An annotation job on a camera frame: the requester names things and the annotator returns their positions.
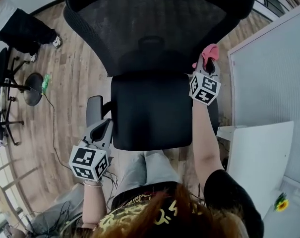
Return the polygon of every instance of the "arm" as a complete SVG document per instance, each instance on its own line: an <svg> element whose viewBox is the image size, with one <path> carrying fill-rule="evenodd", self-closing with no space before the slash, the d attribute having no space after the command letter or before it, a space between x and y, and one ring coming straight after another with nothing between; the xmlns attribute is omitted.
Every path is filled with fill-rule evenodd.
<svg viewBox="0 0 300 238"><path fill-rule="evenodd" d="M264 225L247 192L224 171L207 106L193 100L195 169L208 207L241 210L250 238L262 238Z"/></svg>
<svg viewBox="0 0 300 238"><path fill-rule="evenodd" d="M82 215L84 224L82 227L94 229L106 214L106 201L101 184L99 182L85 181Z"/></svg>
<svg viewBox="0 0 300 238"><path fill-rule="evenodd" d="M204 190L208 177L214 171L224 168L207 106L196 100L193 100L193 151L196 174Z"/></svg>

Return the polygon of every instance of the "chair armrest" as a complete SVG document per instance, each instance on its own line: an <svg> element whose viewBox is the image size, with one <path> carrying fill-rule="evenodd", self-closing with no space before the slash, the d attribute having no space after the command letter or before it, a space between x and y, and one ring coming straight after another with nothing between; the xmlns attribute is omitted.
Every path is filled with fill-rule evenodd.
<svg viewBox="0 0 300 238"><path fill-rule="evenodd" d="M113 127L114 122L111 119L98 121L85 130L84 140L98 149L107 150L112 141Z"/></svg>
<svg viewBox="0 0 300 238"><path fill-rule="evenodd" d="M86 109L86 126L89 127L92 124L101 121L103 107L103 97L100 95L90 97L87 102Z"/></svg>

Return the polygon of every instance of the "wooden floor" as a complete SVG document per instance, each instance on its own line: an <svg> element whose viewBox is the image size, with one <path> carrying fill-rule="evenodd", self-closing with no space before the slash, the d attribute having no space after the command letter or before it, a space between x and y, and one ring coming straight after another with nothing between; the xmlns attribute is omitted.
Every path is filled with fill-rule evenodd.
<svg viewBox="0 0 300 238"><path fill-rule="evenodd" d="M25 104L23 94L12 92L18 101L14 103L11 120L24 120L25 125L12 126L13 136L21 141L20 146L9 143L11 158L17 160L14 170L18 176L38 167L37 171L26 177L21 183L24 196L32 210L43 211L61 193L76 183L72 173L61 166L53 149L53 130L55 131L55 147L61 161L66 164L73 145L76 145L85 130L87 99L94 95L102 95L104 101L110 100L110 82L106 71L90 47L68 26L62 11L64 3L41 12L37 17L51 28L55 28L63 38L63 46L56 50L51 45L43 45L38 61L25 65L17 74L18 83L23 83L29 74L39 72L51 75L47 96L55 107L55 127L53 128L53 109L45 99L35 107ZM231 124L231 81L227 51L236 46L253 33L257 32L269 21L252 12L237 28L220 43L221 93L219 95L220 119L222 124ZM19 55L12 52L12 57ZM112 147L114 157L110 171L122 178L129 159L135 152L126 152ZM172 166L182 176L189 188L197 193L197 180L193 170L191 146L166 151ZM111 185L106 181L104 186L106 198L109 197Z"/></svg>

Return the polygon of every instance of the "white board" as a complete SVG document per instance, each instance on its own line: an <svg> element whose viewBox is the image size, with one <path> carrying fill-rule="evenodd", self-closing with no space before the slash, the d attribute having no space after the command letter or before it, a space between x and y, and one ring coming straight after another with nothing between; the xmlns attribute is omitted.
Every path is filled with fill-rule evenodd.
<svg viewBox="0 0 300 238"><path fill-rule="evenodd" d="M300 6L228 52L233 125L294 121L285 175L300 182Z"/></svg>
<svg viewBox="0 0 300 238"><path fill-rule="evenodd" d="M288 163L294 123L237 128L230 145L227 172L250 195L264 218Z"/></svg>

